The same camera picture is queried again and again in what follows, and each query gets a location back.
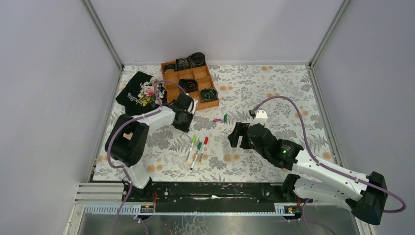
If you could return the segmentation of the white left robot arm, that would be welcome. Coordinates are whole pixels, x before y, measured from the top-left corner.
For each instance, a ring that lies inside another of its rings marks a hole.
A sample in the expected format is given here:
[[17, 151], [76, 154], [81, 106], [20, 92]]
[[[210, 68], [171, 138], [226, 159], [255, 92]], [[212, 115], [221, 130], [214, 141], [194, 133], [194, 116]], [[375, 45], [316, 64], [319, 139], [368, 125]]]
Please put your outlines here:
[[148, 113], [137, 116], [122, 114], [105, 143], [108, 163], [113, 168], [121, 167], [133, 187], [145, 188], [151, 180], [141, 162], [147, 137], [165, 126], [188, 132], [198, 104], [197, 99], [180, 94], [171, 103], [166, 102]]

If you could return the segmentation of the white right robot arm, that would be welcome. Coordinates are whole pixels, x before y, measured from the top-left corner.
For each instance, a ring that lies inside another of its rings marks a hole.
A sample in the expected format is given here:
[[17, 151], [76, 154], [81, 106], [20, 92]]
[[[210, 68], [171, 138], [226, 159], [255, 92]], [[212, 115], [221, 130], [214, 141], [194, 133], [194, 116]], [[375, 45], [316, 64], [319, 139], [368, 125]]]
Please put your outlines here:
[[291, 171], [280, 188], [288, 201], [322, 201], [371, 225], [380, 224], [387, 200], [382, 174], [365, 175], [324, 160], [316, 163], [301, 145], [277, 139], [261, 124], [238, 122], [228, 140], [231, 147], [252, 149], [273, 166]]

